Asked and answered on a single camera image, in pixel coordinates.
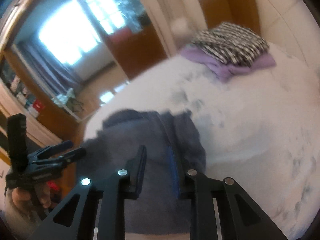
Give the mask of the person left hand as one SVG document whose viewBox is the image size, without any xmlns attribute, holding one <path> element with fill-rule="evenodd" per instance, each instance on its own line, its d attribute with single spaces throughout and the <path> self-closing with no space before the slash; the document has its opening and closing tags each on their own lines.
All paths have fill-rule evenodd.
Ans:
<svg viewBox="0 0 320 240">
<path fill-rule="evenodd" d="M 50 198 L 50 187 L 46 183 L 40 183 L 35 185 L 35 191 L 42 207 L 45 209 L 50 207 L 52 203 Z M 20 187 L 13 189 L 11 196 L 13 203 L 20 210 L 25 209 L 26 204 L 31 200 L 31 193 Z"/>
</svg>

